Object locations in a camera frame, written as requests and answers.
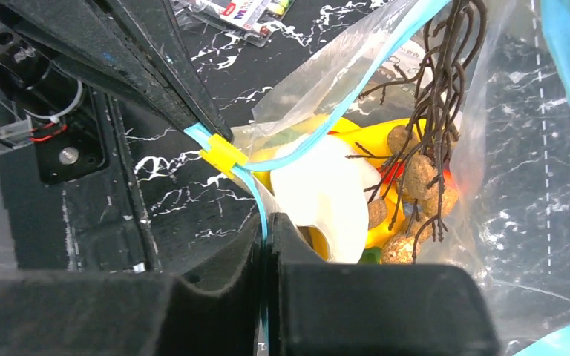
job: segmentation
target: dashed white line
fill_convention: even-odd
[[[532,10],[532,12],[534,13],[536,10],[536,5],[534,3],[534,0],[530,0],[530,8]],[[536,45],[537,49],[539,47],[539,36],[538,36],[538,20],[537,17],[535,16],[532,19],[532,27],[534,28],[534,31],[537,32],[536,36],[534,37],[534,44]],[[537,53],[537,67],[540,67],[541,65],[541,58],[540,58],[540,53]],[[541,70],[538,70],[538,79],[539,82],[543,81],[543,73],[541,72]],[[539,87],[539,95],[541,99],[545,98],[545,94],[543,93],[543,87]],[[541,115],[545,115],[545,103],[542,103],[540,106],[540,111],[541,111]],[[551,233],[550,233],[550,228],[551,228],[551,222],[549,220],[549,214],[550,212],[550,205],[549,205],[549,162],[548,162],[548,152],[547,152],[547,124],[545,122],[545,120],[542,120],[541,122],[541,126],[543,128],[543,158],[545,159],[545,175],[547,176],[545,178],[545,188],[547,190],[547,192],[545,193],[545,201],[546,201],[546,216],[547,216],[547,222],[546,222],[546,230],[547,230],[547,273],[551,274]]]

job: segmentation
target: green item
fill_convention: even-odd
[[[361,254],[359,263],[373,263],[378,265],[381,263],[381,249],[379,247],[367,248]]]

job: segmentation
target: screw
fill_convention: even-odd
[[[79,159],[79,151],[73,147],[66,147],[60,151],[58,159],[63,165],[72,165]]]

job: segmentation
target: brown twig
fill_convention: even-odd
[[[451,158],[452,142],[459,139],[459,133],[453,121],[459,112],[460,105],[464,102],[466,83],[465,70],[475,59],[479,49],[484,43],[486,15],[487,10],[483,0],[453,0],[451,14],[446,20],[438,23],[433,30],[432,21],[429,21],[424,27],[425,57],[420,64],[418,73],[408,78],[403,70],[396,68],[401,79],[376,85],[374,88],[366,90],[360,95],[360,97],[365,97],[381,89],[380,101],[383,103],[388,87],[410,83],[416,84],[414,112],[406,125],[406,129],[410,134],[409,138],[413,135],[413,130],[416,129],[419,143],[404,154],[410,144],[408,138],[400,152],[388,157],[382,166],[385,168],[394,167],[399,163],[399,160],[402,159],[403,162],[400,164],[407,167],[410,159],[416,154],[427,154],[431,158],[434,168],[437,170],[436,177],[427,185],[427,188],[431,188],[438,183],[438,211],[436,215],[427,219],[416,233],[412,252],[413,262],[416,262],[419,237],[426,228],[433,230],[434,241],[436,241],[436,235],[437,240],[442,241],[443,233],[447,231],[447,226],[442,221],[442,195],[445,189],[443,168],[444,164]],[[466,59],[460,61],[462,53],[468,46],[471,34],[475,31],[475,27],[477,29],[477,35],[474,46],[471,48]],[[464,36],[461,36],[463,29],[465,29],[465,33]],[[437,38],[440,34],[442,34],[439,42],[440,45],[431,47],[431,39]],[[431,73],[432,80],[425,85],[424,88],[421,88],[426,73]],[[424,127],[419,125],[418,122],[420,119],[425,119]],[[383,182],[387,180],[392,171],[394,172],[394,176],[397,175],[398,170],[386,170],[379,184],[367,189],[367,191],[373,192],[373,197],[377,194]],[[397,193],[399,199],[401,199],[403,194],[404,177],[405,175],[400,178],[390,178],[391,182],[398,182]],[[383,197],[388,194],[389,190],[390,186],[383,193]],[[411,227],[413,219],[418,214],[417,210],[418,208],[415,204],[413,213],[410,215],[408,228]],[[389,227],[390,229],[396,222],[398,211],[399,204],[397,204],[395,208]]]

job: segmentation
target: printed label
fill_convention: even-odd
[[[235,26],[251,30],[265,12],[270,0],[232,0],[220,17]]]
[[[420,64],[422,59],[425,57],[425,49],[412,40],[405,42],[399,50],[397,50],[381,67],[379,72],[388,79],[402,79],[401,74],[394,68],[398,66],[403,70],[403,73],[407,75],[408,78],[414,77],[420,70]],[[431,72],[429,70],[425,71],[425,75],[421,81],[421,88],[426,87],[431,82]],[[414,94],[413,89],[408,89],[413,87],[413,85],[399,85],[403,91],[409,91]]]

